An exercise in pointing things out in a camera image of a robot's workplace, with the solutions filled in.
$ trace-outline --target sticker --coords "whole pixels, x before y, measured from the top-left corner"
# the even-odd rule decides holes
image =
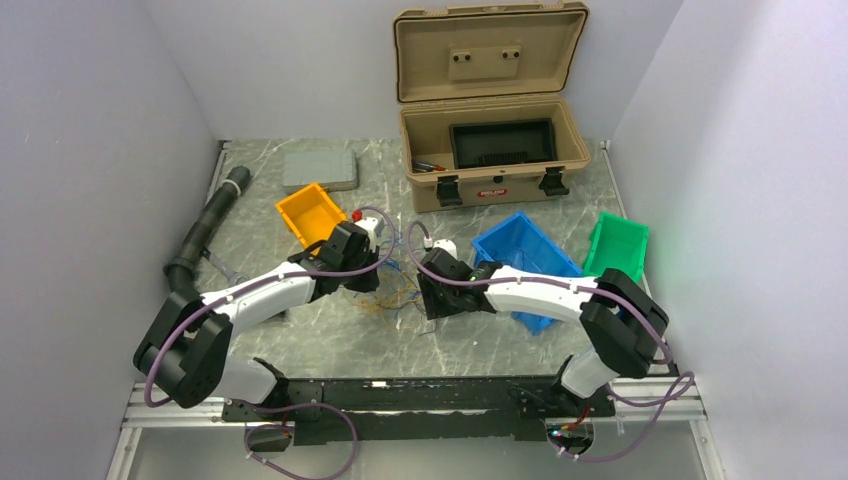
[[[506,189],[496,188],[495,190],[483,190],[482,192],[477,192],[477,196],[480,198],[497,197],[499,195],[506,195]]]

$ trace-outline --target black flexible hose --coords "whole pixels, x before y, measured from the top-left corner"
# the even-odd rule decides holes
[[[182,292],[187,298],[199,296],[194,288],[194,270],[197,262],[200,261],[201,252],[209,245],[212,235],[221,225],[236,199],[247,190],[250,184],[250,170],[247,167],[235,167],[230,170],[227,180],[229,181],[225,181],[218,187],[203,207],[200,217],[183,239],[177,256],[165,265],[165,275],[168,277],[172,292]]]

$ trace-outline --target toolbox latch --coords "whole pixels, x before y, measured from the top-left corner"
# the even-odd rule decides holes
[[[551,167],[545,169],[545,176],[539,184],[539,190],[544,190],[545,195],[553,197],[556,195],[568,195],[568,187],[562,184],[563,167]]]
[[[439,205],[443,207],[462,205],[462,198],[459,196],[458,178],[456,175],[439,177],[439,183],[436,185],[436,198],[439,199]]]

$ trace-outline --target gray marble table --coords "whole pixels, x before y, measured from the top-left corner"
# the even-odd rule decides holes
[[[287,152],[352,148],[359,163],[360,186],[330,197],[347,213],[363,205],[386,209],[405,231],[418,218],[435,238],[450,238],[459,257],[474,258],[471,239],[512,213],[523,210],[578,265],[589,250],[589,234],[602,211],[621,214],[610,173],[598,144],[588,140],[592,162],[577,176],[571,194],[552,201],[516,203],[415,214],[401,163],[398,139],[381,140],[238,140],[225,145],[222,177],[244,165],[254,175],[218,230],[209,249],[236,270],[251,277],[264,273],[301,245],[275,208],[282,191],[283,156]],[[394,258],[412,275],[405,249]],[[380,271],[381,278],[386,275]],[[197,287],[226,288],[226,280],[202,261]],[[336,293],[292,309],[245,332],[233,342],[237,356],[261,357],[290,377],[418,377],[454,375],[552,374],[570,354],[589,340],[582,329],[556,323],[533,336],[508,314],[461,314],[433,322],[412,305],[384,318],[352,305]]]

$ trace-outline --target white wall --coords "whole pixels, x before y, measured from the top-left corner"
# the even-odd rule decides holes
[[[582,134],[612,135],[681,1],[587,1],[566,89]],[[212,131],[233,139],[398,136],[392,19],[485,1],[146,3]]]
[[[687,0],[613,139],[731,479],[848,476],[846,22]]]
[[[0,477],[103,478],[217,145],[140,2],[0,12]]]

